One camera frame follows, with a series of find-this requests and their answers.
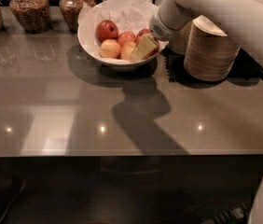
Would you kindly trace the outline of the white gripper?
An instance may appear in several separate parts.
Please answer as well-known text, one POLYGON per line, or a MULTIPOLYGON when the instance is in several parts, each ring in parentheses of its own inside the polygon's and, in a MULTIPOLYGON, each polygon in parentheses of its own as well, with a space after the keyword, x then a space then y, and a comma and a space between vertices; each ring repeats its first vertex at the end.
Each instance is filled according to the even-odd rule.
MULTIPOLYGON (((174 15, 156 12, 151 17, 148 27, 157 40, 169 41, 178 33, 175 27, 177 24, 178 19, 174 15)), ((137 49, 131 55, 135 62, 142 61, 144 56, 151 56, 158 51, 158 41, 151 34, 144 34, 137 38, 137 49)))

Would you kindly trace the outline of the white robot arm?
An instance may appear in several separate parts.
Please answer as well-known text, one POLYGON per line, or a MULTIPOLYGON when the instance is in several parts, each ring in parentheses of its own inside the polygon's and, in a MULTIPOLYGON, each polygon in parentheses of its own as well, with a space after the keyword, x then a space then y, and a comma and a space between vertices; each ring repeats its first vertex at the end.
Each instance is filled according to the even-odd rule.
POLYGON ((200 15, 263 65, 263 0, 162 0, 148 27, 157 40, 169 41, 200 15))

